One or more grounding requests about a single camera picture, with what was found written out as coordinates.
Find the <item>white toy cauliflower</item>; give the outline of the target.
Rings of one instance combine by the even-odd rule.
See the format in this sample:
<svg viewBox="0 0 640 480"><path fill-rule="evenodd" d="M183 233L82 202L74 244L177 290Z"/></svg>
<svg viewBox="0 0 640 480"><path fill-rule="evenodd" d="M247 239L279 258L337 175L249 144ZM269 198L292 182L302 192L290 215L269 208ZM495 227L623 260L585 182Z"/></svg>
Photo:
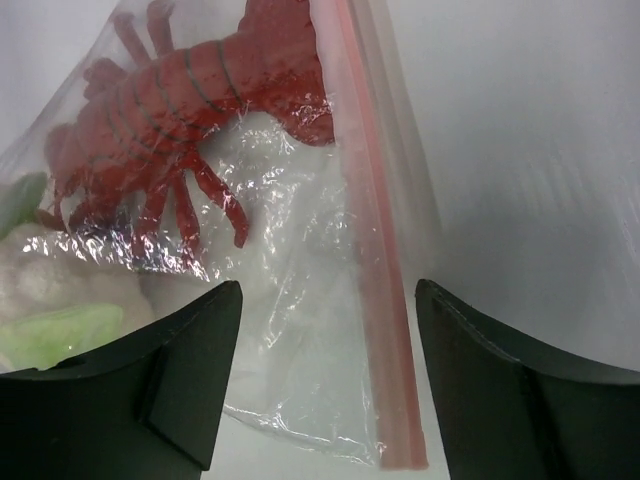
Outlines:
<svg viewBox="0 0 640 480"><path fill-rule="evenodd" d="M71 252L23 224L1 240L1 372L47 370L154 321L138 275Z"/></svg>

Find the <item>red toy lobster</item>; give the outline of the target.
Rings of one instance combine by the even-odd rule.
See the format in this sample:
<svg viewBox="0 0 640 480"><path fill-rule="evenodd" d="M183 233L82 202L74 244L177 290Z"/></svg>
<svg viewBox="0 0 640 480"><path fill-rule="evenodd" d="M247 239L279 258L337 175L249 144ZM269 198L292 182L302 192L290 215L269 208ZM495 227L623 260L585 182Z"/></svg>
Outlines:
<svg viewBox="0 0 640 480"><path fill-rule="evenodd" d="M306 1L249 1L236 31L219 40L179 48L173 7L147 7L150 44L129 12L112 19L135 62L127 71L100 58L85 71L85 105L71 123L56 126L45 143L54 182L55 222L71 230L109 227L125 198L143 192L132 249L140 254L156 235L168 200L175 203L184 254L200 246L200 223L186 184L200 190L228 218L242 247L249 220L231 189L199 147L216 130L246 113L265 113L295 140L324 147L334 121Z"/></svg>

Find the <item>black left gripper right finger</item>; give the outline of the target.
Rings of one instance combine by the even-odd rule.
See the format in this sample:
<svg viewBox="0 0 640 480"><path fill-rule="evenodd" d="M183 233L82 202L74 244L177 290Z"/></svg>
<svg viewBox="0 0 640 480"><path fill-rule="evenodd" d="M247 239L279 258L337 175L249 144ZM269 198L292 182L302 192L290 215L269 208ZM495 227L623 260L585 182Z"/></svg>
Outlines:
<svg viewBox="0 0 640 480"><path fill-rule="evenodd" d="M431 280L415 299L451 478L638 478L638 372L537 340Z"/></svg>

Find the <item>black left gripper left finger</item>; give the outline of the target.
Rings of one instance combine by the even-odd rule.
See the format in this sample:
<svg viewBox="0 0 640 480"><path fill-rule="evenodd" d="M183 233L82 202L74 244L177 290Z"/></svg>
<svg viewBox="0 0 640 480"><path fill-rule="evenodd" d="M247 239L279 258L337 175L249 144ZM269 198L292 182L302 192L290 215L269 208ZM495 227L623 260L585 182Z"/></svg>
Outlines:
<svg viewBox="0 0 640 480"><path fill-rule="evenodd" d="M198 479L211 467L243 293L226 281L58 366L1 378L5 479Z"/></svg>

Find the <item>clear zip top bag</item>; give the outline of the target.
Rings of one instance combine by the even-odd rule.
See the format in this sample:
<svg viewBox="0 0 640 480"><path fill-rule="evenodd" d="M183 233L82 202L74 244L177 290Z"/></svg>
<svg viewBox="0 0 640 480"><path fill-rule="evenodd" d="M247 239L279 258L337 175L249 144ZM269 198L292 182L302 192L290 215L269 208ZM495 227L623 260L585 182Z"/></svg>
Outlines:
<svg viewBox="0 0 640 480"><path fill-rule="evenodd" d="M74 231L55 222L46 139L77 118L86 102L83 74L94 61L135 68L112 19L131 13L149 45L151 2L116 4L87 55L2 154L1 191L25 174L46 173L36 219L25 224L56 232L60 245L36 250L131 270L153 322L226 281L240 284L242 313L221 418L380 470L426 469L409 319L414 281L399 240L420 223L403 150L411 124L398 118L399 78L387 72L367 2L306 1L333 115L332 144L305 145L265 113L243 114L200 144L249 220L242 247L192 173L186 184L200 223L192 258L184 254L173 200L156 235L134 253L143 192L123 200L109 227ZM166 2L173 7L174 44L187 48L234 33L249 1Z"/></svg>

